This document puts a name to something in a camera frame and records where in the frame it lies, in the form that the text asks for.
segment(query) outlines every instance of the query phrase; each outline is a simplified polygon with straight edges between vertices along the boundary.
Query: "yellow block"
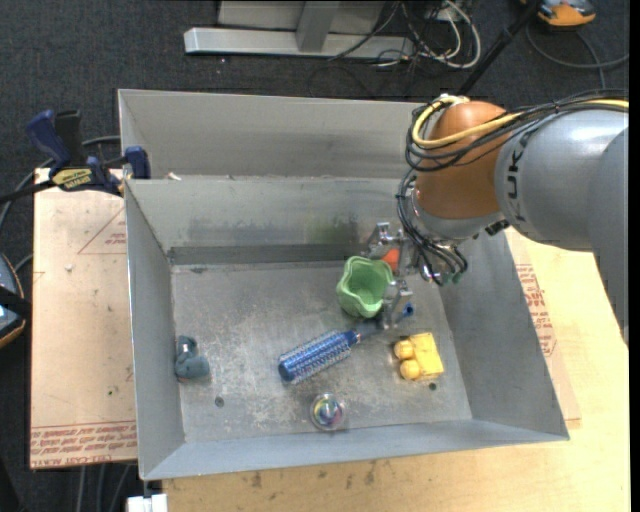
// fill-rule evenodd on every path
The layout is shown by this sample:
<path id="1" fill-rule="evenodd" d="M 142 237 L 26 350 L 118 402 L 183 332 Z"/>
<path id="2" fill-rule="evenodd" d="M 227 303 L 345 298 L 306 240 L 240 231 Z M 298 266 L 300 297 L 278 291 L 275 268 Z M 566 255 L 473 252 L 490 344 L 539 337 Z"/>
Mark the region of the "yellow block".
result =
<path id="1" fill-rule="evenodd" d="M 407 380 L 433 379 L 444 372 L 438 347 L 430 332 L 397 342 L 393 351 L 402 360 L 400 373 Z"/>

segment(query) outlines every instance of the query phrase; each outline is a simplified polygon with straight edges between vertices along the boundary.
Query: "black carpet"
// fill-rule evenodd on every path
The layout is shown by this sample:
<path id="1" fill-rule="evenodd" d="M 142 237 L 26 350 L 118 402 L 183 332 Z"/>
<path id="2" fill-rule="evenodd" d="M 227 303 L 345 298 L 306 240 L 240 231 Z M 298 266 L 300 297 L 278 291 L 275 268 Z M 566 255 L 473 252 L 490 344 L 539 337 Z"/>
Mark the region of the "black carpet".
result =
<path id="1" fill-rule="evenodd" d="M 530 27 L 537 44 L 555 59 L 593 64 L 629 51 L 630 1 L 595 2 L 596 20 L 578 32 L 550 34 Z M 25 125 L 38 112 L 79 109 L 86 139 L 118 134 L 119 88 L 234 92 L 254 95 L 375 98 L 425 102 L 455 93 L 468 71 L 423 62 L 376 68 L 349 59 L 256 56 L 187 56 L 183 33 L 211 26 L 209 1 L 0 0 L 0 195 L 13 190 L 43 154 L 31 146 Z M 522 12 L 517 0 L 474 2 L 474 22 L 484 49 Z M 400 16 L 386 32 L 404 33 Z M 559 99 L 587 89 L 629 87 L 629 61 L 596 69 L 552 62 L 518 33 L 479 78 L 469 96 L 507 108 Z M 32 251 L 33 202 L 14 204 L 1 226 L 0 252 L 14 263 Z M 30 271 L 21 278 L 30 296 Z M 73 510 L 79 469 L 28 468 L 29 333 L 0 350 L 0 457 L 20 502 L 32 512 Z M 107 468 L 108 508 L 124 466 Z M 95 510 L 99 467 L 86 472 L 84 506 Z M 130 470 L 123 494 L 141 492 Z"/>

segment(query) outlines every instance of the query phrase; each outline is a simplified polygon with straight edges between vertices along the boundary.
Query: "bin floor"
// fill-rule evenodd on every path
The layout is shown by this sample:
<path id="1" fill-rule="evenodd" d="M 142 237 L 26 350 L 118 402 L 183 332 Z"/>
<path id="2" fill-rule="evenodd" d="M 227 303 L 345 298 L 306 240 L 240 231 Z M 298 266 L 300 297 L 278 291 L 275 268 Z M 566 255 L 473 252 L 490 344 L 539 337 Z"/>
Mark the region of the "bin floor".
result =
<path id="1" fill-rule="evenodd" d="M 211 366 L 210 380 L 180 385 L 187 442 L 314 432 L 309 407 L 325 392 L 344 400 L 349 428 L 471 419 L 439 290 L 417 276 L 407 280 L 413 317 L 306 381 L 281 380 L 280 354 L 357 323 L 337 303 L 342 271 L 341 262 L 172 267 L 176 334 L 193 337 Z M 393 343 L 425 331 L 445 371 L 433 381 L 405 381 Z"/>

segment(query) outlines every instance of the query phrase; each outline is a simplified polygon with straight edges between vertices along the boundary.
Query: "blue brush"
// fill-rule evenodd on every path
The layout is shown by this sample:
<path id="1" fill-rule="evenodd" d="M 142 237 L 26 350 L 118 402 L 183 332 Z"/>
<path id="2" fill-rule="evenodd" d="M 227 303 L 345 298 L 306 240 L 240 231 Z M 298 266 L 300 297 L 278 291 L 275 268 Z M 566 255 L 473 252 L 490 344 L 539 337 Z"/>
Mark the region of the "blue brush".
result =
<path id="1" fill-rule="evenodd" d="M 396 322 L 413 314 L 413 306 L 407 303 Z M 282 380 L 297 384 L 312 375 L 333 366 L 351 355 L 351 347 L 367 336 L 382 329 L 377 318 L 360 322 L 350 331 L 328 331 L 300 345 L 278 358 L 278 372 Z"/>

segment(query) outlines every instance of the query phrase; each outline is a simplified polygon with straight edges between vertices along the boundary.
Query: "green plastic cup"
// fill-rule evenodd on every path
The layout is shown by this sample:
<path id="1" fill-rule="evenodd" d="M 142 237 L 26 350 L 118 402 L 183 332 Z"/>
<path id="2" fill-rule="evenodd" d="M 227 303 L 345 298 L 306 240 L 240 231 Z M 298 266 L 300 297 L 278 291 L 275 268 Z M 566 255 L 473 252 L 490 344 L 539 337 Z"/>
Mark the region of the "green plastic cup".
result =
<path id="1" fill-rule="evenodd" d="M 351 316 L 373 318 L 392 282 L 393 272 L 386 261 L 352 256 L 345 262 L 336 286 L 338 303 Z"/>

